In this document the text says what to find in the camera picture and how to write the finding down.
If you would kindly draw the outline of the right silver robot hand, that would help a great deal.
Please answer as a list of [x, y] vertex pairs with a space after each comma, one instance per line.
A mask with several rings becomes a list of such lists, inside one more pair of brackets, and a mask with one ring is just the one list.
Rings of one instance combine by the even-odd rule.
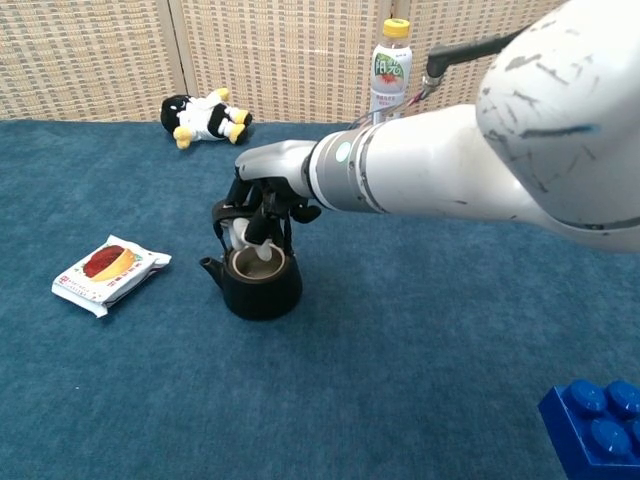
[[237, 157], [235, 177], [221, 204], [221, 223], [234, 249], [251, 248], [267, 262], [282, 221], [308, 224], [320, 216], [321, 208], [309, 203], [314, 194], [308, 161], [315, 146], [314, 141], [285, 140]]

